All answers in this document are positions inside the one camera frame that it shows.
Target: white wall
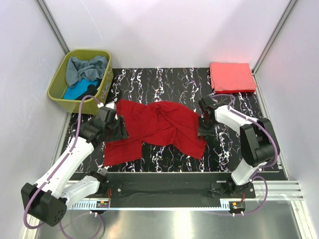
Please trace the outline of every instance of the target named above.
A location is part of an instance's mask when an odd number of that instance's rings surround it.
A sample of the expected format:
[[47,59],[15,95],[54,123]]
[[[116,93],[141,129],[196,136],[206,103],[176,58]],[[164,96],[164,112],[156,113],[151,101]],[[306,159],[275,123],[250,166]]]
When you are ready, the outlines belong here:
[[299,181],[317,230],[318,12],[319,1],[300,1],[257,73],[289,175]]
[[46,0],[70,49],[101,48],[113,67],[253,67],[288,0]]
[[65,112],[46,90],[63,59],[34,0],[0,1],[1,238],[21,238],[20,190],[48,169]]

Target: black marble tabletop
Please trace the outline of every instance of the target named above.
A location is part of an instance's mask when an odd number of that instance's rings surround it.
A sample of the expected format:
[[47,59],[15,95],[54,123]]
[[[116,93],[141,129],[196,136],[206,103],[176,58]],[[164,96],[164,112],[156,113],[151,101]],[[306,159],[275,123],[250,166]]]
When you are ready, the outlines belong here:
[[[149,104],[158,101],[179,102],[197,113],[201,110],[197,102],[213,94],[208,68],[140,68],[114,69],[114,79],[107,103],[116,101],[121,90],[121,99]],[[262,113],[256,94],[234,94],[233,107],[252,117],[261,118]],[[225,103],[229,97],[220,97]],[[83,115],[82,122],[91,116]],[[75,135],[77,114],[72,114],[63,150]],[[77,172],[96,171],[104,167],[103,144],[88,156]],[[229,127],[219,124],[207,142],[200,160],[181,153],[173,145],[156,146],[143,144],[139,160],[108,166],[110,172],[216,172],[232,171],[241,160],[239,135]],[[277,170],[277,165],[267,171]]]

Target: metallic floor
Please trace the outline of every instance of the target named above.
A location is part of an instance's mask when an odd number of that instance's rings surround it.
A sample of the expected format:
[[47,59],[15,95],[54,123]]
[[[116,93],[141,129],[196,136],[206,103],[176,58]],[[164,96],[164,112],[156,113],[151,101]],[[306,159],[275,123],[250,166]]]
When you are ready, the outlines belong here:
[[[246,211],[257,207],[247,202]],[[62,223],[68,225],[83,211],[68,211]],[[108,211],[97,239],[300,239],[289,202],[268,201],[249,216],[216,216],[189,211]],[[85,215],[65,231],[75,239],[88,239],[97,230],[99,219]],[[64,239],[59,227],[43,226],[36,239]]]

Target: red fabric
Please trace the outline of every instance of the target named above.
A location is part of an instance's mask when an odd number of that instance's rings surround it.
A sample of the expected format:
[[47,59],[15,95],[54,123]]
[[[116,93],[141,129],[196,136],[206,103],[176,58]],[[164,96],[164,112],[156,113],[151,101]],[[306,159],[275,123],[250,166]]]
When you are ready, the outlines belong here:
[[143,105],[120,100],[117,113],[124,117],[128,139],[106,144],[104,165],[111,166],[142,157],[142,143],[173,144],[182,153],[201,159],[206,142],[198,139],[198,114],[174,102]]
[[211,87],[216,93],[255,92],[248,63],[211,63]]

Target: laundry basket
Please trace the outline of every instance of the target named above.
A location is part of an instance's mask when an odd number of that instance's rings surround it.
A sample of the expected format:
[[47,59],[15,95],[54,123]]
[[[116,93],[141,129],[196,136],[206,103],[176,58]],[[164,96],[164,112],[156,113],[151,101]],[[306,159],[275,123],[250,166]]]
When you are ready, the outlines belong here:
[[[55,76],[49,86],[48,96],[61,105],[69,113],[79,113],[79,107],[81,101],[77,100],[65,100],[63,98],[68,85],[65,79],[66,67],[70,57],[77,57],[80,60],[91,60],[96,56],[105,56],[108,59],[108,65],[104,73],[101,85],[95,97],[99,99],[100,102],[105,103],[106,97],[108,95],[112,79],[113,71],[111,67],[111,55],[103,50],[88,50],[88,49],[78,49],[69,52],[63,59],[59,69],[55,73]],[[96,115],[98,111],[97,103],[94,99],[85,100],[82,106],[83,114]]]

